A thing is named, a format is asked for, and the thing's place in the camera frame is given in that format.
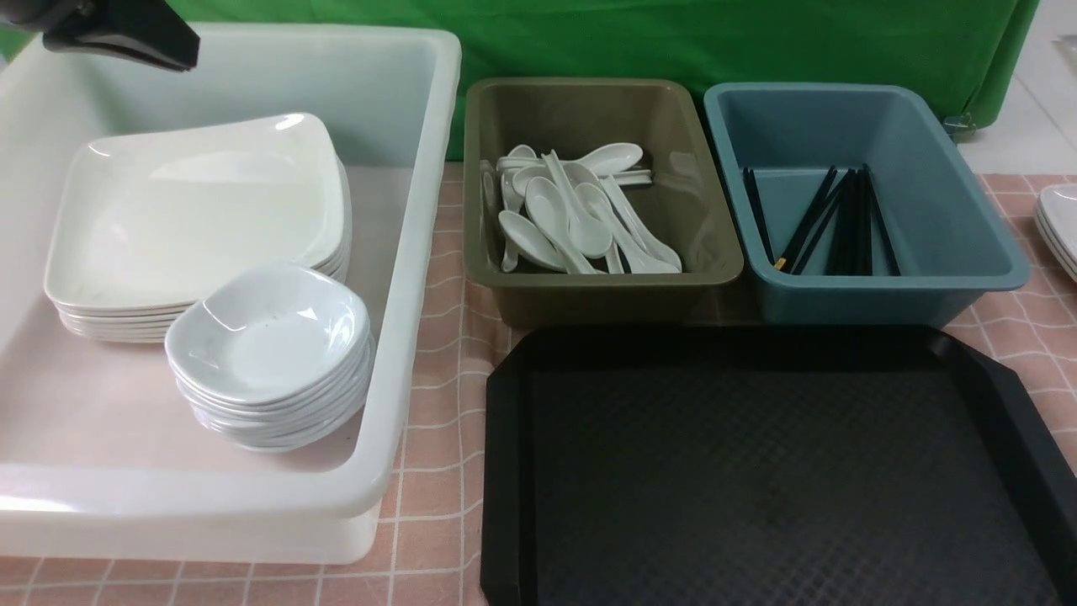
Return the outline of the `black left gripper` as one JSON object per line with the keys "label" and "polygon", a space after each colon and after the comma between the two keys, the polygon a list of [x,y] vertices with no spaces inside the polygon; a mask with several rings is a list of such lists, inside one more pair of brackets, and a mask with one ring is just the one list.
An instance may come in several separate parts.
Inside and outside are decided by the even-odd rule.
{"label": "black left gripper", "polygon": [[1,1],[1,24],[44,32],[48,51],[130,59],[169,72],[199,64],[199,36],[166,1]]}

